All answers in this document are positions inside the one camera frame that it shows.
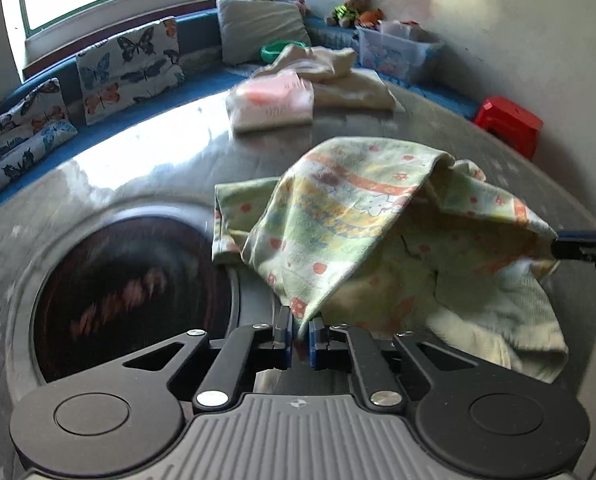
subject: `floral print fabric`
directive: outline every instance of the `floral print fabric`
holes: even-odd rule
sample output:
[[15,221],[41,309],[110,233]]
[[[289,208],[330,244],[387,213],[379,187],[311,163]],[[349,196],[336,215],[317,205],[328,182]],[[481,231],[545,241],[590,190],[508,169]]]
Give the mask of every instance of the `floral print fabric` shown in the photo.
[[567,347],[536,277],[552,229],[470,161],[394,139],[337,138],[282,177],[216,186],[213,258],[242,260],[304,336],[322,313],[378,337],[427,328],[552,381]]

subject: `blue cushion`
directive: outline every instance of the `blue cushion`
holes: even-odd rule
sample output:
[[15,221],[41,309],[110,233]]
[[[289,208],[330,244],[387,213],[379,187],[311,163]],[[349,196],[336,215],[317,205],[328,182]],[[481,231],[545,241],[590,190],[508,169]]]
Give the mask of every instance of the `blue cushion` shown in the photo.
[[304,26],[312,44],[339,49],[351,47],[356,52],[360,50],[358,34],[355,28],[331,27],[322,18],[310,16],[304,19]]
[[473,121],[476,118],[478,110],[480,109],[479,103],[459,94],[456,90],[453,90],[448,86],[410,86],[409,90],[422,95],[422,97],[426,97],[430,101],[441,105],[443,108],[451,110],[453,113],[460,115],[469,121]]
[[181,54],[220,46],[220,28],[216,9],[193,12],[176,18]]

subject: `red flower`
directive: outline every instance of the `red flower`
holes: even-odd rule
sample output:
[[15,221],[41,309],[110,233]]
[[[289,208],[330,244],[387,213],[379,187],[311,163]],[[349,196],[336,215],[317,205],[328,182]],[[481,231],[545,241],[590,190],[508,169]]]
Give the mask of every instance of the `red flower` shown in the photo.
[[325,272],[325,270],[327,270],[327,266],[320,262],[316,262],[312,265],[312,269],[315,274],[322,274]]
[[292,314],[297,319],[302,319],[304,316],[304,310],[307,308],[307,304],[300,298],[292,298]]

